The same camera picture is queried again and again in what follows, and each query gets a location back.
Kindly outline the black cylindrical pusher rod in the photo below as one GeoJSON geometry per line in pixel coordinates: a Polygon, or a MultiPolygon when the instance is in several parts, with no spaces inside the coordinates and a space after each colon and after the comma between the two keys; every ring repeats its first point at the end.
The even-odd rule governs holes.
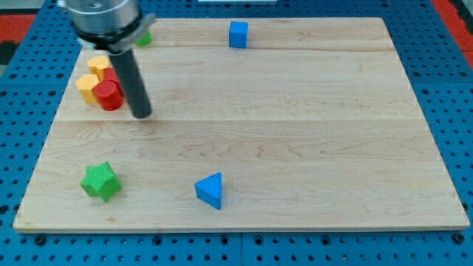
{"type": "Polygon", "coordinates": [[[109,59],[133,117],[138,119],[148,117],[152,113],[152,105],[133,51],[127,50],[117,55],[110,55],[109,59]]]}

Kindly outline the green block behind arm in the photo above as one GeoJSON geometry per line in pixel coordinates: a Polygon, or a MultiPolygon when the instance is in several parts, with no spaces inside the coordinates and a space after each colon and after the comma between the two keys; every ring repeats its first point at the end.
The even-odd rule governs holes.
{"type": "Polygon", "coordinates": [[[147,30],[145,31],[141,37],[135,42],[135,46],[144,47],[149,45],[152,42],[151,33],[147,30]]]}

